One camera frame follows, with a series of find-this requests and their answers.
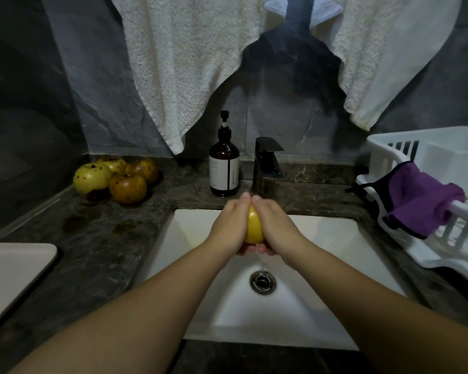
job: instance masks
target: soap dispenser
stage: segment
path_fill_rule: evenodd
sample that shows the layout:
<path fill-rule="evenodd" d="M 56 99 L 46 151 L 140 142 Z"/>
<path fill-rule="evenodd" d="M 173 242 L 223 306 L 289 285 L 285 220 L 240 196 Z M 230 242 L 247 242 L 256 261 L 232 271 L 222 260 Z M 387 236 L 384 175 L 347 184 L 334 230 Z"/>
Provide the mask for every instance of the soap dispenser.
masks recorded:
<path fill-rule="evenodd" d="M 239 150 L 231 143 L 232 131 L 226 125 L 229 111 L 222 110 L 220 117 L 218 143 L 210 148 L 210 188 L 214 195 L 228 197 L 239 190 Z"/>

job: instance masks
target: black faucet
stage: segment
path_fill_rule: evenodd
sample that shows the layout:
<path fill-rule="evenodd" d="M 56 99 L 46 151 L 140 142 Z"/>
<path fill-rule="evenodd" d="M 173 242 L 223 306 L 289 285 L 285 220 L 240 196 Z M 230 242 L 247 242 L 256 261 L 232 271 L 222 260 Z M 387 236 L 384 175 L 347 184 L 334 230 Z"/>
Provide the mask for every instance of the black faucet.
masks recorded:
<path fill-rule="evenodd" d="M 251 187 L 254 194 L 263 195 L 267 192 L 267 182 L 282 178 L 281 168 L 274 155 L 275 151 L 284 151 L 284 149 L 273 138 L 256 138 L 253 186 Z"/>

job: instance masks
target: dish rack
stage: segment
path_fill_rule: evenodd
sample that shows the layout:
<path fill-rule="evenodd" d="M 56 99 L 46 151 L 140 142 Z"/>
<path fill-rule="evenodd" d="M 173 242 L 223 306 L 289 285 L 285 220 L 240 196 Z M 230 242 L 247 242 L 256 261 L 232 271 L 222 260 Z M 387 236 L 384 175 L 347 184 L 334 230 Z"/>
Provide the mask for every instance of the dish rack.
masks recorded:
<path fill-rule="evenodd" d="M 466 201 L 449 206 L 453 216 L 447 226 L 426 240 L 393 230 L 382 218 L 387 213 L 373 188 L 365 188 L 369 200 L 378 203 L 379 225 L 422 267 L 445 266 L 468 279 L 468 126 L 447 127 L 370 135 L 367 144 L 373 148 L 369 174 L 357 176 L 356 182 L 374 182 L 397 164 L 414 161 L 418 168 L 442 183 L 454 182 L 462 187 Z"/>

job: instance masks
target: white sink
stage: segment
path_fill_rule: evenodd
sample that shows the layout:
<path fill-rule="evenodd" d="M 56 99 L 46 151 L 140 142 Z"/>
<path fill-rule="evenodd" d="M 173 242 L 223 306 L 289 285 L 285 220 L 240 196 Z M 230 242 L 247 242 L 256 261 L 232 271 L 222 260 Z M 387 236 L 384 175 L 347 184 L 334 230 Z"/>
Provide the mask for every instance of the white sink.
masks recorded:
<path fill-rule="evenodd" d="M 176 210 L 135 286 L 201 244 L 219 213 Z M 407 296 L 406 286 L 357 222 L 318 216 L 290 217 L 315 244 Z M 250 286 L 251 274 L 264 269 L 258 254 L 233 257 L 210 286 L 187 329 L 186 339 L 357 350 L 350 335 L 298 272 L 279 256 L 260 257 L 276 279 L 274 292 L 260 295 Z"/>

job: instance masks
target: backsplash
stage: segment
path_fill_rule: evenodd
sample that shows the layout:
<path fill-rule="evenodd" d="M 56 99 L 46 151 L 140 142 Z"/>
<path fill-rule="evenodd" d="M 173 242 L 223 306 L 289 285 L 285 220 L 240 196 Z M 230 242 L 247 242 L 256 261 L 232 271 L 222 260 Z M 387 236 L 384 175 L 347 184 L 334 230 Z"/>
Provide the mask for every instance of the backsplash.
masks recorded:
<path fill-rule="evenodd" d="M 297 2 L 290 0 L 287 21 Z M 43 0 L 88 146 L 93 153 L 171 156 L 132 79 L 121 19 L 110 0 Z M 282 157 L 367 163 L 367 132 L 347 120 L 333 85 L 337 63 L 301 23 L 269 30 L 212 95 L 186 134 L 181 157 L 207 157 L 218 113 L 231 111 L 232 141 L 247 157 L 271 136 Z M 371 133 L 468 125 L 468 0 L 448 41 L 383 113 Z"/>
<path fill-rule="evenodd" d="M 66 188 L 87 150 L 41 0 L 0 0 L 0 228 Z"/>

